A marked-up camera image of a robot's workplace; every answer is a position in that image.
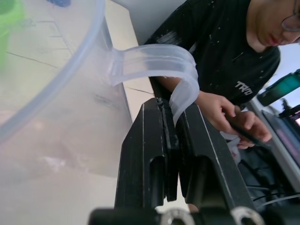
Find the blue object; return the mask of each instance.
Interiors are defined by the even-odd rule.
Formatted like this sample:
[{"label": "blue object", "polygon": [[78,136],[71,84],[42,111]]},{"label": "blue object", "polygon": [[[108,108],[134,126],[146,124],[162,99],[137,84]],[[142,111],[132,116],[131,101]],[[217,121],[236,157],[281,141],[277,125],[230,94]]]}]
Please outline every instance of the blue object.
[{"label": "blue object", "polygon": [[68,7],[69,5],[71,5],[71,0],[47,0],[47,1],[59,7]]}]

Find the white wall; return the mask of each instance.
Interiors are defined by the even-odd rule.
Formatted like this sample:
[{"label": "white wall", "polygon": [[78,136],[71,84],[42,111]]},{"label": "white wall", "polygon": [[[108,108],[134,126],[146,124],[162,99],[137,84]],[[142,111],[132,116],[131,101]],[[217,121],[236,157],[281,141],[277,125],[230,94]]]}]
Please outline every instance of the white wall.
[{"label": "white wall", "polygon": [[161,23],[186,0],[112,0],[130,12],[139,44],[151,36]]}]

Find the eyeglasses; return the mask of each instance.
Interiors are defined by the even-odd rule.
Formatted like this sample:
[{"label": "eyeglasses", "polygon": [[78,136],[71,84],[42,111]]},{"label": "eyeglasses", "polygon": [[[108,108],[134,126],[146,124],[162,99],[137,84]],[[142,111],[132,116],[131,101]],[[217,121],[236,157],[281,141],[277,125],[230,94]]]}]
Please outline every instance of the eyeglasses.
[{"label": "eyeglasses", "polygon": [[300,31],[300,13],[297,12],[296,5],[297,0],[294,0],[293,14],[281,22],[282,27],[287,31]]}]

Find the person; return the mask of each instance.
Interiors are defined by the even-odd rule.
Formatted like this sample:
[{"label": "person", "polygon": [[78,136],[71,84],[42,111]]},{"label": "person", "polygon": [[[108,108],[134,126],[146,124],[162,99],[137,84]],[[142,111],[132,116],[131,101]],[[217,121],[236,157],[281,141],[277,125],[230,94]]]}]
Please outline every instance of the person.
[{"label": "person", "polygon": [[[146,44],[187,49],[196,61],[200,93],[195,101],[218,130],[237,134],[228,118],[266,142],[271,134],[253,112],[240,106],[273,76],[279,45],[300,39],[300,0],[187,0]],[[176,78],[156,78],[170,92]],[[241,138],[240,149],[253,144]]]}]

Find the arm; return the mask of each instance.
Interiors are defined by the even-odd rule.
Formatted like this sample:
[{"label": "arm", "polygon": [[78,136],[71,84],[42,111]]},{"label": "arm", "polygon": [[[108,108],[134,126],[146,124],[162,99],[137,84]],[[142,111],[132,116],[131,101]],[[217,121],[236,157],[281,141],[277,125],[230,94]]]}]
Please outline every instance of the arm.
[{"label": "arm", "polygon": [[[180,82],[179,78],[173,77],[158,77],[157,80],[170,92],[173,92]],[[195,103],[199,106],[203,116],[216,129],[228,134],[237,135],[223,114],[223,112],[226,112],[231,117],[235,116],[235,106],[229,100],[220,95],[200,91]]]}]

